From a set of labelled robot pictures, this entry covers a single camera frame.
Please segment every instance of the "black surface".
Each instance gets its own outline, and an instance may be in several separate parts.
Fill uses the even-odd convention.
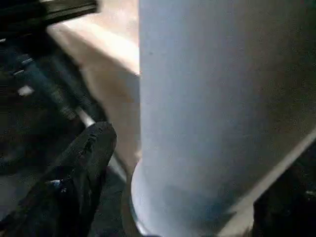
[[[96,9],[95,0],[4,0],[0,3],[0,39],[31,33]]]

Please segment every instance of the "white pole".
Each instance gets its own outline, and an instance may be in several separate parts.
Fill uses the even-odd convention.
[[[315,139],[313,14],[303,1],[140,0],[143,233],[220,233]]]

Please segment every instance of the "white cylinder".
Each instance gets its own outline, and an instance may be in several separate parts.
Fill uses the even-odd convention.
[[[315,138],[315,20],[304,1],[140,0],[148,234],[218,234]]]

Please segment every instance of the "white pipe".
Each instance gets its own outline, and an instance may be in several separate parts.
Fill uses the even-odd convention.
[[[315,139],[313,14],[302,1],[140,0],[131,192],[145,234],[220,233]]]

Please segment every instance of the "black object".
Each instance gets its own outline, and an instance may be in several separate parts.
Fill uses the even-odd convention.
[[[0,222],[2,236],[87,236],[115,145],[116,133],[109,123],[87,128]]]
[[[0,39],[31,33],[96,9],[95,0],[2,0]]]
[[[253,237],[316,234],[316,142],[254,204]]]

